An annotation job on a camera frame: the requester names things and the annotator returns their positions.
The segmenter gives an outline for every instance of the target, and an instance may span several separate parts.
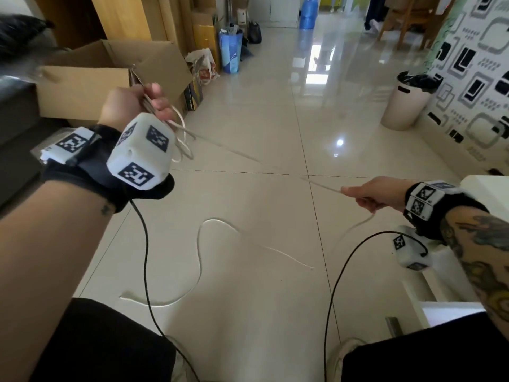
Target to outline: white string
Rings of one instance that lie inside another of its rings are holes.
[[[233,226],[233,224],[229,223],[226,220],[223,220],[221,218],[207,218],[205,221],[203,221],[200,224],[200,227],[198,228],[198,234],[196,235],[196,256],[198,257],[198,266],[200,268],[200,272],[198,274],[198,279],[196,279],[196,282],[194,283],[194,285],[188,291],[186,291],[186,293],[183,294],[182,296],[179,296],[178,298],[176,298],[174,300],[171,300],[169,302],[152,302],[151,301],[150,305],[152,307],[169,307],[169,306],[171,306],[171,305],[181,301],[183,298],[185,298],[188,294],[190,294],[196,288],[196,286],[200,282],[201,274],[203,273],[203,268],[201,266],[200,233],[201,233],[201,229],[203,228],[203,226],[205,224],[207,224],[207,223],[210,223],[210,222],[218,222],[218,223],[224,224],[227,227],[229,227],[230,229],[232,229],[233,231],[235,231],[236,233],[238,233],[242,238],[245,238],[246,240],[251,241],[251,243],[253,243],[254,245],[258,245],[258,246],[260,246],[260,247],[262,247],[264,249],[272,250],[272,251],[274,251],[276,253],[279,253],[280,255],[286,256],[289,259],[295,261],[296,263],[298,263],[300,265],[303,265],[304,267],[309,268],[310,270],[314,270],[315,269],[314,267],[311,267],[308,264],[304,264],[303,262],[301,262],[301,261],[297,260],[296,258],[294,258],[294,257],[292,257],[292,256],[290,256],[290,255],[288,255],[286,253],[284,253],[281,250],[277,250],[277,249],[272,248],[272,247],[267,246],[267,245],[259,244],[246,231],[242,231],[242,230],[238,229],[237,227]],[[148,306],[146,300],[144,300],[143,298],[137,297],[135,294],[133,294],[130,291],[124,292],[122,295],[120,295],[120,299],[126,300],[126,301],[130,301],[130,302],[135,302],[135,303],[143,305],[143,306]]]
[[[148,101],[146,104],[146,109],[148,109],[150,112],[154,113],[154,109],[152,107],[152,105],[150,104],[150,101]],[[184,139],[183,141],[181,139],[179,139],[177,137],[177,139],[175,140],[175,146],[177,147],[177,149],[179,150],[179,153],[180,153],[180,159],[179,160],[173,160],[173,162],[180,162],[183,158],[183,155],[185,155],[186,157],[188,157],[189,159],[193,159],[193,153],[189,147],[189,145],[187,144],[186,142],[186,134],[189,134],[194,140],[199,138],[203,141],[206,141],[208,143],[211,143],[213,145],[216,145],[217,147],[220,147],[222,149],[225,149],[225,150],[228,150],[229,152],[233,153],[233,154],[237,154],[241,157],[244,157],[244,158],[247,158],[247,159],[250,159],[251,161],[254,161],[254,162],[257,162],[259,163],[260,165],[263,165],[263,166],[270,166],[272,168],[276,168],[278,170],[282,170],[282,168],[280,166],[276,166],[276,165],[272,165],[271,163],[265,163],[265,162],[262,162],[261,160],[259,160],[258,158],[256,157],[253,157],[249,154],[246,154],[246,153],[243,153],[241,151],[238,151],[238,150],[235,150],[219,141],[215,141],[215,140],[212,140],[204,135],[200,135],[194,131],[190,131],[188,128],[186,128],[186,125],[185,125],[185,121],[184,121],[184,118],[182,117],[181,113],[178,111],[178,109],[176,109],[174,106],[172,106],[172,109],[174,112],[177,113],[177,115],[179,116],[179,119],[180,121],[182,122],[182,124],[178,124],[172,120],[168,120],[166,121],[166,123],[168,123],[169,125],[173,126],[173,127],[176,127],[178,129],[181,129],[184,133]],[[186,150],[187,150],[187,153],[182,150],[182,147],[184,147]],[[330,190],[332,192],[336,192],[336,193],[341,193],[340,190],[337,190],[337,189],[334,189],[334,188],[331,188],[331,187],[328,187],[328,186],[325,186],[325,185],[322,185],[321,183],[318,183],[318,182],[315,182],[311,179],[309,179],[309,177],[306,177],[306,176],[300,176],[300,175],[297,175],[299,179],[302,179],[304,181],[307,181],[309,183],[312,183],[313,185],[316,185],[316,186],[320,186],[321,188],[323,189],[327,189],[327,190]],[[334,247],[332,248],[331,252],[333,252],[336,248],[336,246],[343,240],[343,238],[347,235],[347,233],[349,233],[350,231],[352,231],[353,229],[361,226],[362,224],[365,224],[369,221],[372,220],[372,218],[374,217],[375,215],[372,214],[369,218],[365,219],[364,221],[361,221],[360,223],[358,224],[355,224],[353,225],[352,227],[348,228],[346,231],[343,232],[343,234],[341,234],[341,236],[339,237],[339,239],[336,241],[336,243],[334,244]],[[196,235],[196,256],[198,257],[198,265],[199,265],[199,268],[200,268],[200,272],[199,272],[199,275],[198,275],[198,279],[196,279],[196,282],[194,283],[194,285],[186,291],[185,294],[183,294],[182,296],[179,296],[178,298],[174,299],[174,300],[171,300],[171,301],[168,301],[168,302],[150,302],[150,305],[152,307],[169,307],[169,306],[172,306],[174,305],[175,303],[181,301],[183,298],[185,298],[189,293],[191,293],[195,288],[196,286],[198,285],[198,283],[200,282],[200,279],[201,279],[201,274],[203,273],[203,269],[202,269],[202,266],[201,266],[201,252],[200,252],[200,233],[201,233],[201,229],[203,228],[203,226],[209,222],[219,222],[221,224],[224,224],[226,226],[228,226],[229,228],[231,228],[232,230],[234,230],[235,232],[237,232],[240,236],[250,240],[253,244],[255,245],[258,245],[264,249],[268,249],[268,250],[272,250],[274,252],[277,252],[283,256],[286,256],[288,257],[289,259],[295,261],[296,263],[300,264],[300,265],[303,265],[311,270],[314,270],[315,268],[314,267],[311,267],[309,266],[308,264],[304,264],[302,262],[300,262],[299,260],[297,260],[296,258],[284,253],[283,251],[281,250],[277,250],[275,248],[272,248],[270,246],[267,246],[267,245],[263,245],[263,244],[259,244],[258,242],[256,242],[252,237],[249,236],[249,234],[245,231],[241,231],[240,229],[238,229],[237,227],[235,227],[234,225],[232,225],[231,223],[229,223],[228,221],[225,221],[221,218],[208,218],[206,220],[204,220],[201,224],[200,224],[200,227],[198,228],[198,234]],[[121,300],[124,300],[124,301],[130,301],[130,302],[134,302],[136,304],[139,304],[139,305],[142,305],[142,306],[148,306],[147,304],[147,301],[144,300],[143,298],[140,298],[138,296],[136,296],[135,294],[133,294],[132,292],[130,291],[126,291],[124,293],[122,293],[120,296],[119,296],[119,299]]]

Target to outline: forearm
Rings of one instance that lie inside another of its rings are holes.
[[[95,193],[49,181],[0,222],[3,380],[28,380],[114,211]]]
[[[442,235],[493,323],[509,340],[509,224],[470,207],[449,211]]]

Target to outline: white bag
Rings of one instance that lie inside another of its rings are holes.
[[[200,67],[200,80],[204,85],[207,85],[211,80],[219,77],[210,48],[197,49],[196,51],[189,52],[186,56],[186,62],[194,63],[195,60],[198,60],[202,56],[205,56],[205,60]]]

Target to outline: black cable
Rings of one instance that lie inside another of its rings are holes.
[[[383,231],[383,232],[378,232],[378,233],[372,234],[371,236],[366,237],[363,241],[360,242],[360,244],[358,246],[355,247],[355,249],[352,251],[350,256],[348,256],[347,261],[343,265],[343,269],[341,269],[340,275],[338,276],[338,278],[336,280],[336,284],[334,284],[334,288],[332,289],[332,294],[330,295],[329,312],[327,312],[327,322],[325,323],[325,339],[323,340],[323,369],[324,369],[324,380],[325,380],[325,382],[327,382],[327,331],[328,331],[328,328],[329,328],[330,310],[332,309],[332,303],[334,301],[334,293],[336,292],[337,285],[340,282],[341,276],[343,275],[343,272],[345,271],[345,268],[347,267],[347,264],[350,261],[350,259],[352,258],[352,256],[355,253],[355,251],[358,250],[359,247],[362,244],[364,244],[366,241],[368,241],[372,237],[375,237],[375,236],[378,236],[378,235],[381,235],[381,234],[385,234],[385,233],[394,233],[394,234],[398,234],[398,235],[401,235],[401,236],[405,236],[405,237],[411,238],[412,240],[418,242],[424,248],[425,255],[427,255],[429,253],[428,252],[428,248],[426,248],[426,246],[422,242],[417,240],[415,237],[412,237],[412,236],[410,236],[410,235],[408,235],[406,233],[395,232],[395,231]]]
[[[149,311],[150,311],[150,316],[152,317],[152,321],[154,322],[154,324],[156,325],[156,328],[157,328],[157,331],[159,331],[159,333],[161,334],[161,336],[163,338],[166,338],[166,340],[168,340],[174,347],[175,347],[175,350],[177,350],[177,353],[179,353],[182,358],[186,361],[186,363],[189,365],[192,373],[194,374],[194,377],[196,378],[196,380],[198,382],[200,382],[200,379],[198,378],[198,375],[196,374],[196,371],[194,371],[194,368],[193,366],[191,365],[191,362],[189,362],[189,360],[186,358],[186,356],[179,350],[179,348],[177,346],[175,346],[175,344],[173,344],[171,342],[171,340],[169,340],[166,335],[164,334],[164,332],[162,332],[162,329],[159,327],[159,325],[157,324],[157,321],[156,321],[156,318],[154,317],[154,313],[152,312],[152,306],[150,305],[150,298],[149,298],[149,287],[147,285],[147,261],[148,261],[148,258],[149,258],[149,231],[147,230],[147,224],[145,224],[145,220],[143,219],[143,216],[141,214],[141,212],[139,211],[138,207],[135,205],[134,201],[132,199],[129,198],[129,202],[131,204],[131,206],[133,207],[134,211],[137,213],[140,221],[142,222],[142,225],[143,225],[143,231],[145,232],[145,261],[143,263],[143,282],[145,284],[145,296],[147,297],[147,305],[149,306]]]

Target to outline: hand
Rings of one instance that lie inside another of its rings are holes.
[[[376,177],[362,186],[343,186],[341,193],[355,198],[360,207],[371,213],[390,206],[400,212],[405,209],[405,194],[410,186],[419,181],[407,181],[392,177]]]
[[[124,131],[124,128],[140,112],[144,112],[142,101],[146,94],[152,101],[152,106],[157,110],[156,117],[159,120],[175,120],[175,113],[170,108],[168,99],[164,96],[161,86],[157,83],[142,86],[134,85],[131,88],[112,89],[104,103],[99,124]]]

